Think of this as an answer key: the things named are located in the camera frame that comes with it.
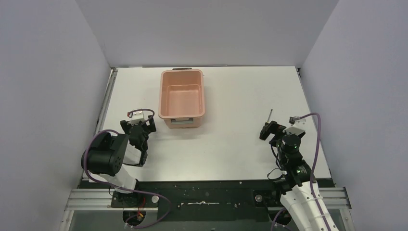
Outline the black yellow handled screwdriver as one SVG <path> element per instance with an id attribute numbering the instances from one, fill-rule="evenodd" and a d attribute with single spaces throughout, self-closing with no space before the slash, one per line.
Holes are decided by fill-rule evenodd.
<path id="1" fill-rule="evenodd" d="M 267 126 L 269 124 L 272 112 L 273 112 L 273 109 L 270 110 L 270 112 L 268 114 L 268 118 L 267 118 L 266 122 L 264 123 L 264 126 Z"/>

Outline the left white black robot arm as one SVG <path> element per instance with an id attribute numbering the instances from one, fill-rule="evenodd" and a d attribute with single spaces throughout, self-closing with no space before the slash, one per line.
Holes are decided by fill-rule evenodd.
<path id="1" fill-rule="evenodd" d="M 124 166 L 143 167 L 148 157 L 148 139 L 156 132 L 153 115 L 133 115 L 120 121 L 123 133 L 101 131 L 91 142 L 87 154 L 81 157 L 84 171 L 104 179 L 116 192 L 124 193 L 123 200 L 131 207 L 142 202 L 137 190 L 138 180 Z"/>

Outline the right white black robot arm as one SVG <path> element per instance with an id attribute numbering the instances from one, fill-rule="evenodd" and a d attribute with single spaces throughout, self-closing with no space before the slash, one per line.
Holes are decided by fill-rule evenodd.
<path id="1" fill-rule="evenodd" d="M 301 152 L 301 138 L 305 130 L 292 124 L 285 127 L 276 121 L 266 122 L 259 138 L 269 141 L 277 166 L 281 171 L 275 179 L 276 198 L 290 214 L 300 231 L 336 231 L 334 223 L 319 191 L 319 185 Z"/>

